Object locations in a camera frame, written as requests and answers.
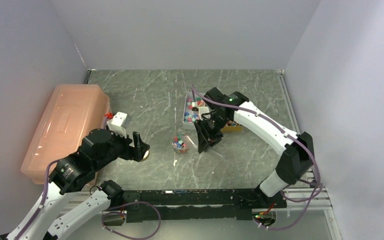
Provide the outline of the orange translucent storage box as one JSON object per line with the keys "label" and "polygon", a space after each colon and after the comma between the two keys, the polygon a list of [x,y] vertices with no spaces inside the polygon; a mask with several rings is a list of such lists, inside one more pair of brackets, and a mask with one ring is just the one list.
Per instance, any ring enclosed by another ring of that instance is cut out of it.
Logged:
{"label": "orange translucent storage box", "polygon": [[45,182],[48,164],[74,153],[83,137],[104,126],[110,98],[97,84],[60,84],[45,108],[21,172],[33,183]]}

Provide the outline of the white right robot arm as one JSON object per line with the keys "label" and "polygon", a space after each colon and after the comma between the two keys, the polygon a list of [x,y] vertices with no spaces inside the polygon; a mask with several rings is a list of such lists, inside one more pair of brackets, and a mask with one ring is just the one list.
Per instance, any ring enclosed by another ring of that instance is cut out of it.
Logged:
{"label": "white right robot arm", "polygon": [[209,106],[210,112],[194,122],[197,134],[196,150],[208,151],[223,138],[222,128],[229,122],[236,122],[247,128],[267,144],[280,159],[273,172],[256,188],[256,203],[267,208],[275,201],[275,195],[289,185],[296,184],[304,173],[316,166],[313,138],[307,132],[297,133],[280,125],[263,113],[242,93],[230,95],[213,87],[206,94],[192,90]]}

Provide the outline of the gold round lid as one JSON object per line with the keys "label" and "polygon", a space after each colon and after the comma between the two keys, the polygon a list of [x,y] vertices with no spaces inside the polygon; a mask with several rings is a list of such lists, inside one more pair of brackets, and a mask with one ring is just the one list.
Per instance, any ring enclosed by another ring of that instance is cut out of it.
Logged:
{"label": "gold round lid", "polygon": [[146,161],[150,155],[150,150],[146,150],[142,156],[142,162]]}

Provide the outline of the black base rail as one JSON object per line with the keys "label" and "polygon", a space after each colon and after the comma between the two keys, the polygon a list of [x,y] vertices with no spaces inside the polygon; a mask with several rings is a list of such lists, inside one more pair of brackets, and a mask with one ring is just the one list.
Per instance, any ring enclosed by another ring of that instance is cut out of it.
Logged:
{"label": "black base rail", "polygon": [[127,223],[157,220],[231,219],[251,221],[285,209],[280,193],[267,197],[254,188],[126,190],[108,211],[125,214]]}

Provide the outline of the white tin of pastel candies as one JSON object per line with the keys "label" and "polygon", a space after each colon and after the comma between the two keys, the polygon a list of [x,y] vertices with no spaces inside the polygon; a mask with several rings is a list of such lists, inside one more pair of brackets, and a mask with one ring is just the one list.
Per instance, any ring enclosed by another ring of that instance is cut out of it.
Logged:
{"label": "white tin of pastel candies", "polygon": [[186,130],[195,130],[194,123],[197,120],[201,119],[202,114],[209,113],[211,110],[209,106],[206,104],[205,107],[200,107],[198,111],[192,111],[190,109],[190,104],[191,102],[194,102],[197,100],[203,100],[203,99],[193,92],[186,93],[186,97],[183,105],[184,106],[183,114],[182,114],[183,117],[181,118],[183,128]]}

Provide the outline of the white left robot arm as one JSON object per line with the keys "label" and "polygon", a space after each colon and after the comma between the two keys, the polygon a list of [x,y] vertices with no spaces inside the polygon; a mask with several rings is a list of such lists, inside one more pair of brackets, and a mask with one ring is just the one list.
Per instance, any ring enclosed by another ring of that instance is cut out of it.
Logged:
{"label": "white left robot arm", "polygon": [[107,129],[92,130],[74,153],[52,161],[53,170],[46,167],[42,194],[22,222],[13,231],[1,234],[0,240],[43,239],[61,210],[98,171],[118,158],[143,162],[149,151],[150,145],[138,132],[129,138]]}

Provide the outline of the gold tin of lollipops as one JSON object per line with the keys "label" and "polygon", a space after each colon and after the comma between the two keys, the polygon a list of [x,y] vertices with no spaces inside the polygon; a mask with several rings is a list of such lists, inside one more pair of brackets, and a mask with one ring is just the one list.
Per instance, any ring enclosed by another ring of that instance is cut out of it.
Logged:
{"label": "gold tin of lollipops", "polygon": [[242,132],[244,127],[235,121],[229,120],[225,126],[221,129],[222,133],[236,133]]}

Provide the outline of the clear plastic cup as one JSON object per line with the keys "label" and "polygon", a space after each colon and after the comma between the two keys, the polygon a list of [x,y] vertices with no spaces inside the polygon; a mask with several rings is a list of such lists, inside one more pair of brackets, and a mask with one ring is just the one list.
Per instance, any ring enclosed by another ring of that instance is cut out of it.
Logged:
{"label": "clear plastic cup", "polygon": [[182,137],[186,136],[183,132],[177,133],[172,139],[172,147],[175,153],[186,154],[189,151],[185,141]]}

